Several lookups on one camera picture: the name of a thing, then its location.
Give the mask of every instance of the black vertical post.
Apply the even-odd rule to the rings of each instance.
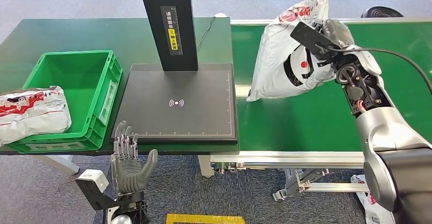
[[[143,0],[164,71],[198,70],[191,0]]]

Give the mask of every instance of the green bin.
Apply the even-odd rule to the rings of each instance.
[[[8,147],[22,154],[99,149],[122,72],[112,50],[44,53],[22,88],[60,86],[72,125],[64,133],[32,135]]]

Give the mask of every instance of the white plastic bag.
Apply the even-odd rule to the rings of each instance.
[[[323,65],[290,37],[300,21],[311,25],[327,19],[328,9],[329,0],[305,0],[265,27],[247,101],[299,95],[335,78],[330,65]]]
[[[0,146],[30,135],[61,133],[70,125],[66,97],[60,87],[0,95]]]
[[[351,183],[366,183],[364,175],[353,175]],[[393,213],[379,205],[370,192],[356,192],[365,208],[366,224],[395,224]]]

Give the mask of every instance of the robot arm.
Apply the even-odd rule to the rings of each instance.
[[[108,224],[148,224],[144,189],[156,167],[157,150],[150,151],[141,167],[138,135],[131,133],[126,121],[118,125],[115,137],[111,168],[117,198],[113,200],[104,193],[109,183],[102,171],[85,170],[75,181],[93,209],[104,211],[103,223],[107,220]]]
[[[374,57],[354,45],[348,28],[337,20],[325,20],[315,30],[299,23],[291,37],[335,69],[356,119],[375,200],[398,223],[432,223],[432,147],[394,106]]]

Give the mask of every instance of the yellow tape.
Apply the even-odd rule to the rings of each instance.
[[[168,29],[168,36],[170,37],[170,44],[172,50],[177,50],[177,38],[175,36],[175,30],[174,29]]]
[[[174,223],[246,224],[241,216],[167,214],[167,224]]]

